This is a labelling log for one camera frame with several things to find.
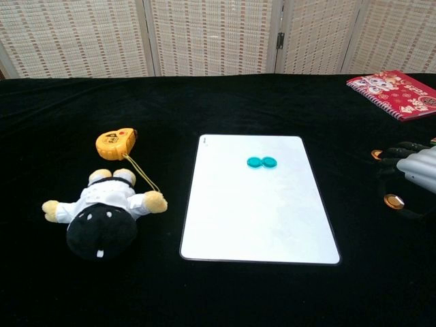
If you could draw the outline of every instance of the teal magnet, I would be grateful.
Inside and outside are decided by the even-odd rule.
[[[277,166],[277,160],[272,157],[265,157],[262,159],[262,165],[264,165],[265,168],[274,168]]]
[[[251,157],[248,158],[247,165],[252,168],[259,168],[262,165],[262,160],[257,157]]]

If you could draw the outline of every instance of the notebook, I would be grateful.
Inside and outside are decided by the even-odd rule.
[[[399,121],[436,113],[436,90],[398,70],[355,77],[347,85]]]

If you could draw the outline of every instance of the black tablecloth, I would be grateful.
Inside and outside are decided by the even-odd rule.
[[[436,87],[436,75],[412,76]],[[436,116],[401,123],[345,86],[351,77],[1,81],[2,325],[432,325],[436,228],[384,205],[370,152],[404,140],[428,144]],[[95,150],[98,135],[120,127],[138,130],[131,156],[169,209],[139,219],[139,235],[120,258],[85,262],[67,248],[66,225],[45,221],[41,205],[77,200],[98,168],[130,168]],[[205,133],[301,136],[341,264],[183,260],[191,173]],[[434,195],[404,183],[414,209],[434,204]],[[138,180],[136,191],[148,190]]]

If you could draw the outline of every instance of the plush toy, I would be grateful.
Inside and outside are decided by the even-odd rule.
[[[139,217],[167,209],[162,193],[136,194],[135,182],[135,174],[128,169],[113,175],[106,169],[96,170],[76,202],[51,200],[42,210],[48,221],[69,224],[67,244],[73,253],[86,260],[108,260],[135,239]]]

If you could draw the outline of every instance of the screen hinge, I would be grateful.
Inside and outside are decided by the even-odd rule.
[[[283,41],[285,41],[285,33],[278,33],[277,34],[277,45],[276,49],[283,49]]]

